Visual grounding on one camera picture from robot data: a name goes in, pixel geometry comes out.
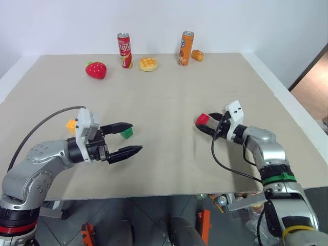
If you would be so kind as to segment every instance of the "black cable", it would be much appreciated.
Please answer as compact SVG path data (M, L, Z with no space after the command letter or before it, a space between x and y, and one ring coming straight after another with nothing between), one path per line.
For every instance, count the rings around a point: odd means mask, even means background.
M80 108L86 108L84 106L74 106L74 107L69 107L69 108L65 108L65 109L61 109L51 115L49 115L47 118L45 118L44 120L42 120L39 124L37 124L27 135L26 137L23 139L23 141L20 143L20 145L18 146L14 156L12 157L11 161L10 161L10 164L9 164L9 167L8 167L8 171L10 169L12 169L12 167L14 166L14 163L15 163L15 160L16 158L18 157L18 154L19 152L22 150L24 144L27 142L27 140L30 138L30 136L40 127L42 126L46 121L50 120L52 117L56 116L57 114L60 114L60 113L63 113L65 111L69 111L69 110L72 110L72 109L80 109Z
M261 236L260 236L260 225L261 225L261 220L262 220L262 217L264 215L264 208L260 214L260 217L258 218L258 221L257 221L257 227L256 227L256 232L257 232L257 240L258 240L258 244L260 246L263 246L262 244L262 241L261 241Z
M233 172L233 173L239 174L239 175L244 176L244 177L247 177L247 178L251 178L251 179L253 179L253 180L256 180L256 181L262 183L262 181L261 181L260 179L255 178L255 177L253 177L253 176L251 176L251 175L249 175L249 174L246 174L246 173L243 173L243 172L239 172L239 171L233 170L233 169L231 169L231 168L227 168L226 166L224 166L223 164L221 164L220 161L216 158L215 153L214 153L214 142L215 142L215 139L216 139L217 133L218 133L218 131L219 131L219 129L220 129L220 127L221 127L221 125L222 125L224 119L225 119L225 115L224 115L224 116L222 117L222 119L219 121L219 124L217 125L217 127L216 127L216 129L215 129L215 132L214 132L214 134L213 134L213 136L212 136L211 152L212 152L212 156L213 156L214 160L215 160L216 163L218 163L222 168L224 168L224 169L226 169L226 170L228 170L228 171L230 171L230 172Z
M242 145L242 156L244 158L244 160L248 163L248 164L251 164L253 166L256 166L255 163L252 163L251 161L247 160L246 159L246 147L245 145Z

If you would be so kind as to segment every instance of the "orange bracket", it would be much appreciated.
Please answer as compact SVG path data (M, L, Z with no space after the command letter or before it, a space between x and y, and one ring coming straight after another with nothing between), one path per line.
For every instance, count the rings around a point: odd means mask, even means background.
M209 245L211 211L204 209L203 212L198 213L198 219L200 220L200 235L206 245Z
M95 246L93 238L95 235L94 226L85 223L81 227L83 243L85 246Z

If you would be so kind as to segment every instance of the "strawberry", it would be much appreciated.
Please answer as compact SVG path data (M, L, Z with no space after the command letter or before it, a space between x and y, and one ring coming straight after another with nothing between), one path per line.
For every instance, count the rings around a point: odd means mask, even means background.
M89 62L86 66L86 73L91 77L103 79L106 75L106 65L100 62Z

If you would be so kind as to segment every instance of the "table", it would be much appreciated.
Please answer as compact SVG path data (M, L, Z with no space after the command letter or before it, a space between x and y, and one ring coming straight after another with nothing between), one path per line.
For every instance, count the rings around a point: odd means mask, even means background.
M260 184L219 167L211 156L210 136L194 126L200 113L221 112L238 99L244 125L277 135L305 188L328 185L326 162L241 54L206 54L204 61L191 60L186 67L177 65L173 54L147 56L157 59L157 70L138 69L143 55L133 56L133 69L122 68L118 55L41 56L0 105L0 180L30 129L61 108L84 105L99 115L101 125L134 125L128 140L119 134L106 137L111 152L128 145L143 149L113 165L76 164L57 176L48 200L261 190ZM85 73L85 64L93 60L107 65L104 80ZM65 124L76 115L77 110L63 113L39 128L16 164L34 144L70 137ZM241 146L220 139L216 153L225 165L259 177L243 160Z

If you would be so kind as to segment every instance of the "can label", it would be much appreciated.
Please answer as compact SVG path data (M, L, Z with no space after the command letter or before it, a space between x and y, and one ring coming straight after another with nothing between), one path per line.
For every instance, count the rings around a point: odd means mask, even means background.
M190 52L193 46L194 34L182 35L180 53L179 53L179 64L186 66L189 63Z
M130 37L117 37L122 67L132 68L132 53Z

